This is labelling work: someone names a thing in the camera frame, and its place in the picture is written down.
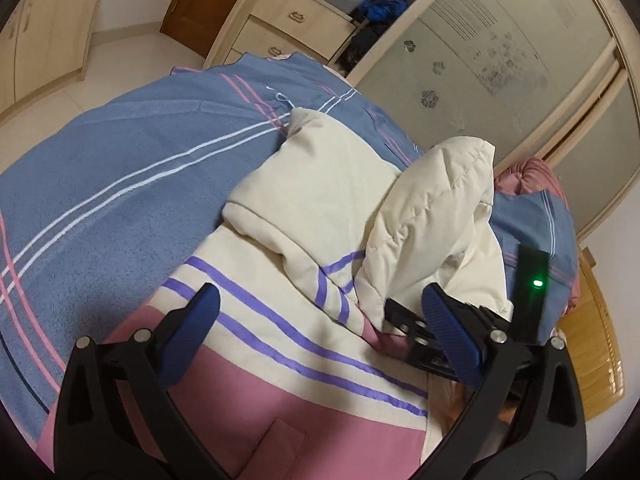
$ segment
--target wooden door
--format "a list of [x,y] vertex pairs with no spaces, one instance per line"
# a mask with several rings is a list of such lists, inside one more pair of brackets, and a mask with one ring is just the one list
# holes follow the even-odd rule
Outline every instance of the wooden door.
[[25,0],[15,51],[15,98],[82,68],[98,0]]
[[160,32],[207,57],[236,0],[172,0]]
[[20,20],[20,3],[0,32],[0,113],[15,103],[14,62],[15,40],[18,36],[18,20]]

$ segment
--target bed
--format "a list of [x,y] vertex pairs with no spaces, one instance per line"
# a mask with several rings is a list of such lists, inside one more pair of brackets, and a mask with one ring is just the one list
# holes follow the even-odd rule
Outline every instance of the bed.
[[319,63],[247,55],[85,113],[0,176],[0,400],[32,446],[75,339],[104,340],[219,225],[293,107],[338,119],[399,170],[422,154]]

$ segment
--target purple stripe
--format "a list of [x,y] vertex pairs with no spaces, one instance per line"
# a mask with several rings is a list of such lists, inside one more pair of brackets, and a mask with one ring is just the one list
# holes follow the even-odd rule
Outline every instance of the purple stripe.
[[218,315],[218,323],[224,326],[239,340],[244,342],[253,350],[260,352],[262,355],[267,356],[268,358],[272,359],[273,361],[277,362],[280,365],[286,366],[290,370],[293,370],[296,373],[299,373],[300,375],[302,375],[303,377],[306,377],[307,379],[311,379],[313,381],[319,381],[320,383],[324,383],[324,384],[330,384],[331,386],[337,386],[338,388],[347,390],[352,394],[356,394],[362,397],[367,397],[368,399],[380,400],[381,402],[386,402],[387,404],[390,404],[394,408],[405,410],[406,412],[412,413],[413,415],[427,416],[426,410],[422,410],[411,403],[404,402],[404,400],[397,399],[383,392],[379,392],[378,390],[373,390],[372,388],[367,388],[366,386],[362,386],[361,384],[354,383],[353,381],[350,381],[342,377],[331,375],[326,372],[319,372],[318,370],[313,370],[313,368],[309,368],[305,365],[300,364],[297,361],[294,361],[293,359],[285,357],[280,352],[278,352],[275,348],[267,345],[267,343],[258,339],[253,333],[251,333],[244,326],[242,326],[235,319],[225,314],[224,312],[220,312],[220,314]]
[[168,278],[162,284],[162,286],[176,292],[187,301],[191,301],[191,298],[196,295],[196,291],[193,290],[189,285],[186,285],[183,282],[179,282],[178,280],[174,280],[173,278]]
[[325,274],[333,274],[334,272],[338,272],[338,270],[343,269],[351,262],[355,260],[361,260],[365,256],[365,251],[355,251],[351,254],[347,254],[346,256],[341,257],[337,262],[331,265],[327,265],[322,267]]
[[311,339],[307,338],[305,335],[300,333],[289,321],[284,319],[282,316],[271,310],[267,305],[258,300],[254,295],[252,295],[247,290],[244,290],[240,285],[231,281],[228,277],[222,274],[219,270],[214,268],[212,265],[208,264],[204,260],[198,258],[197,256],[191,256],[186,264],[188,266],[193,267],[194,269],[198,269],[201,272],[204,272],[207,276],[209,276],[214,282],[216,282],[221,288],[224,288],[229,294],[236,298],[236,300],[244,303],[248,308],[265,317],[269,321],[271,321],[275,326],[277,326],[280,331],[291,339],[294,343],[296,343],[301,348],[316,354],[324,359],[329,359],[331,361],[335,361],[337,363],[341,363],[347,366],[352,366],[366,372],[367,374],[374,375],[376,377],[383,378],[387,380],[389,383],[394,384],[406,390],[408,392],[414,393],[421,397],[426,398],[427,392],[421,390],[417,386],[413,386],[412,384],[405,383],[403,381],[399,381],[398,379],[391,377],[385,374],[383,371],[374,368],[373,366],[367,365],[365,363],[361,363],[356,359],[351,357],[347,357],[333,350],[329,350],[327,348],[321,347],[319,344],[311,341]]
[[349,300],[344,294],[340,294],[340,315],[338,316],[338,323],[346,325],[349,319]]
[[326,276],[322,269],[318,270],[318,293],[314,303],[318,308],[324,308],[324,302],[326,301]]
[[340,286],[339,288],[340,288],[341,291],[343,291],[343,293],[349,294],[353,290],[353,287],[355,285],[356,285],[355,282],[353,280],[351,280],[345,286]]

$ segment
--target pink stripe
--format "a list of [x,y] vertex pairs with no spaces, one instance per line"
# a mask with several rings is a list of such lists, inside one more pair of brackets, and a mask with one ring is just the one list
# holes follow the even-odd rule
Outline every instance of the pink stripe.
[[255,108],[256,108],[256,109],[257,109],[257,110],[258,110],[262,115],[264,115],[264,116],[269,120],[269,122],[271,123],[271,125],[272,125],[274,128],[276,128],[277,130],[280,130],[280,127],[279,127],[276,123],[274,123],[274,122],[273,122],[273,118],[269,117],[269,116],[265,113],[265,111],[262,109],[262,107],[261,107],[258,103],[252,103],[251,101],[249,101],[249,99],[247,98],[247,96],[246,96],[246,95],[244,95],[244,93],[242,92],[242,90],[238,88],[238,85],[236,85],[236,83],[234,83],[234,82],[231,80],[231,78],[229,78],[229,77],[228,77],[228,76],[226,76],[225,74],[220,74],[220,73],[219,73],[218,75],[219,75],[220,77],[223,77],[223,78],[226,80],[226,82],[228,82],[228,83],[231,85],[231,88],[233,88],[233,89],[238,93],[238,95],[239,95],[242,99],[244,99],[244,102],[246,102],[247,104],[252,104],[252,105],[254,105],[254,106],[255,106]]
[[[517,256],[514,256],[511,253],[502,253],[502,257],[504,259],[510,260],[512,263],[517,264],[518,263],[518,258]],[[549,266],[549,273],[556,275],[556,277],[561,278],[567,282],[573,282],[575,280],[574,276],[570,276],[568,274],[566,274],[565,272],[563,272],[562,270],[558,269],[555,266]]]
[[27,430],[22,427],[20,422],[18,422],[18,419],[14,417],[14,414],[11,413],[6,406],[4,407],[4,410],[7,412],[7,415],[9,415],[9,418],[14,423],[16,430],[20,431],[23,439],[27,442],[27,444],[29,444],[29,447],[31,447],[31,449],[36,449],[36,441],[34,440],[34,438],[29,434]]
[[395,142],[395,140],[391,139],[390,137],[387,137],[385,134],[382,133],[382,131],[379,129],[378,124],[376,123],[376,121],[374,120],[374,124],[376,125],[376,129],[380,132],[380,134],[385,137],[385,139],[387,139],[389,142],[391,142],[391,144],[394,146],[394,148],[396,150],[398,150],[399,154],[401,155],[402,160],[408,165],[412,165],[411,159],[406,156],[404,154],[404,152],[402,151],[402,148],[400,148],[400,146],[398,146],[398,144]]
[[2,296],[4,296],[4,300],[6,301],[6,306],[9,309],[9,314],[11,315],[11,320],[14,322],[15,329],[17,330],[18,335],[20,336],[20,339],[22,339],[24,347],[27,349],[27,353],[31,356],[31,359],[36,364],[36,366],[40,369],[40,371],[42,372],[42,375],[47,380],[47,382],[51,385],[54,391],[57,394],[60,393],[60,387],[56,383],[55,379],[51,377],[51,374],[45,368],[43,362],[38,357],[38,354],[36,354],[36,351],[33,349],[33,346],[31,346],[31,343],[29,342],[27,335],[24,333],[24,330],[20,325],[20,321],[18,320],[18,317],[15,315],[14,305],[9,299],[9,293],[6,291],[6,287],[4,286],[4,281],[2,279],[0,279],[0,293],[2,294]]
[[391,144],[391,148],[392,149],[396,149],[398,150],[399,153],[396,153],[397,156],[400,157],[400,159],[408,166],[410,166],[412,164],[412,162],[406,157],[406,155],[402,152],[402,150],[400,148],[398,148],[398,145],[393,141],[393,139],[391,139],[389,136],[386,136],[384,133],[382,133],[378,127],[376,126],[376,129],[378,130],[378,132],[380,133],[380,135],[382,135],[383,137],[385,137],[386,142],[388,142],[389,144]]
[[391,144],[390,148],[391,149],[396,149],[398,150],[398,153],[396,153],[396,155],[400,158],[400,160],[402,160],[407,166],[412,165],[412,161],[411,159],[409,159],[409,157],[407,157],[404,152],[402,151],[402,149],[400,148],[400,146],[398,146],[396,144],[396,142],[391,139],[389,136],[385,135],[382,130],[380,130],[379,126],[378,126],[378,122],[376,121],[376,117],[378,116],[377,113],[375,113],[373,110],[367,110],[365,108],[366,112],[369,114],[369,117],[371,117],[371,120],[373,121],[373,125],[376,127],[376,131],[385,138],[385,140],[387,142],[389,142]]
[[20,297],[20,301],[22,302],[22,307],[27,313],[27,317],[29,318],[29,321],[31,321],[31,324],[34,327],[36,334],[38,334],[38,337],[42,341],[43,345],[45,346],[45,348],[47,349],[47,351],[49,352],[53,360],[56,362],[56,364],[60,367],[62,371],[65,371],[65,368],[66,368],[65,362],[60,358],[60,355],[58,354],[58,352],[56,352],[56,349],[53,347],[53,345],[51,344],[51,341],[49,341],[49,339],[47,338],[47,335],[44,333],[44,330],[38,323],[38,319],[35,317],[35,314],[33,313],[31,306],[29,305],[29,301],[27,300],[27,296],[24,293],[24,290],[22,289],[22,285],[20,284],[20,278],[18,278],[18,274],[15,272],[14,261],[12,260],[11,254],[9,253],[9,242],[6,236],[6,228],[4,225],[4,218],[2,217],[2,214],[0,214],[0,232],[2,233],[2,246],[4,248],[4,259],[6,260],[6,264],[9,267],[9,273],[11,274],[11,279],[14,280],[15,290],[18,292],[18,297]]
[[338,94],[335,93],[333,90],[331,90],[328,86],[324,86],[323,84],[320,84],[317,81],[314,81],[314,83],[316,83],[322,90],[324,90],[325,92],[327,92],[329,95],[332,95],[334,97],[338,97]]
[[286,129],[284,127],[284,125],[282,124],[282,121],[280,120],[280,118],[278,117],[278,114],[276,113],[276,110],[273,109],[273,107],[270,104],[265,103],[262,98],[255,92],[255,90],[252,88],[251,85],[249,85],[249,83],[247,81],[245,81],[244,79],[242,79],[239,75],[234,75],[234,77],[236,79],[238,79],[239,82],[241,82],[244,86],[246,86],[246,88],[248,89],[249,92],[251,92],[251,94],[258,99],[258,101],[260,101],[263,105],[265,105],[267,107],[267,110],[270,110],[272,113],[272,118],[274,121],[276,121],[279,125],[280,125],[280,129],[284,131],[284,133],[286,134]]

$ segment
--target wooden drawer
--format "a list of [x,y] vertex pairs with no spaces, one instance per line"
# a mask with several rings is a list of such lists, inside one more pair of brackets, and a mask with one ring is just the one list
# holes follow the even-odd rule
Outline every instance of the wooden drawer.
[[242,57],[242,52],[238,52],[237,50],[231,49],[229,54],[226,56],[225,65],[232,65],[236,61],[238,61]]
[[355,26],[314,0],[258,0],[252,14],[330,59]]
[[275,57],[281,54],[302,52],[309,57],[317,59],[321,63],[327,63],[327,60],[317,52],[314,52],[302,43],[283,34],[277,28],[270,27],[253,16],[249,17],[249,20],[244,24],[242,32],[240,32],[240,35],[234,43],[233,50],[241,54],[249,52],[250,54],[254,54],[254,56],[260,57]]

